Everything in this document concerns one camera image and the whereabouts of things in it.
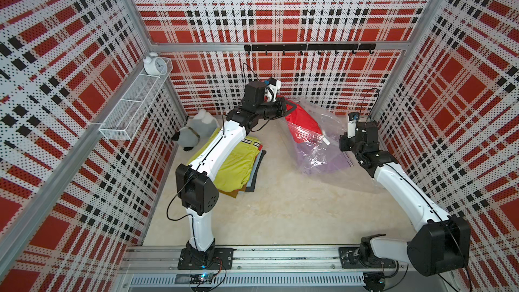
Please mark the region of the clear plastic vacuum bag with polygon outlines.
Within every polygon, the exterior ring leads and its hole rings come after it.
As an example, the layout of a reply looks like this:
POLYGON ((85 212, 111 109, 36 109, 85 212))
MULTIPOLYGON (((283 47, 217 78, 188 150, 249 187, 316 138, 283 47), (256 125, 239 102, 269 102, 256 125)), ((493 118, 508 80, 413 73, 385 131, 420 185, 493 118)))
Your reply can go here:
POLYGON ((339 149, 347 131, 338 116, 305 99, 287 103, 289 115, 281 119, 282 139, 297 170, 306 175, 331 175, 354 163, 339 149))

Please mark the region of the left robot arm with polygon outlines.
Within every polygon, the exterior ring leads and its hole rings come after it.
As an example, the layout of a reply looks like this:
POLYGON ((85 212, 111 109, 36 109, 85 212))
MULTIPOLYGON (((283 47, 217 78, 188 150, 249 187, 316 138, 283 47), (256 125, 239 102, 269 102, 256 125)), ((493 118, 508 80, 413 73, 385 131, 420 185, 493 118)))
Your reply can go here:
POLYGON ((214 185, 216 175, 232 150, 260 120, 284 118, 295 111, 295 104, 278 95, 281 87, 282 82, 274 78, 249 82, 240 104, 227 114, 209 146, 192 163, 180 164, 176 169, 177 196, 189 218, 187 251, 205 266, 213 260, 215 250, 211 211, 219 198, 214 185))

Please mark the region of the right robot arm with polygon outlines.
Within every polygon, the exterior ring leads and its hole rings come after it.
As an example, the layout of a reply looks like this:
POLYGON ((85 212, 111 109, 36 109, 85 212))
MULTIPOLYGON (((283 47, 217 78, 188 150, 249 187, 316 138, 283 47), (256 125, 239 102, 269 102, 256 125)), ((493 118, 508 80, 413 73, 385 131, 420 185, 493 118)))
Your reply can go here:
POLYGON ((350 114, 339 149, 354 154, 359 165, 400 205, 416 231, 410 241, 385 235, 364 237, 359 259, 363 263, 370 260, 405 262, 425 277, 466 270, 471 235, 468 222, 450 215, 423 193, 393 155, 380 148, 376 124, 360 122, 356 116, 350 114))

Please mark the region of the yellow garment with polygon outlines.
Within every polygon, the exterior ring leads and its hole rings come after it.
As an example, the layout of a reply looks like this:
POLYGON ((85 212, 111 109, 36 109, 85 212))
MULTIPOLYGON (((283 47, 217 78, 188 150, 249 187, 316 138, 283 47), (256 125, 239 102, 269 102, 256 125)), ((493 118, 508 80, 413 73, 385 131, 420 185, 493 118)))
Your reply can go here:
POLYGON ((247 136, 231 151, 214 180, 220 193, 245 190, 257 155, 263 145, 256 137, 247 136))

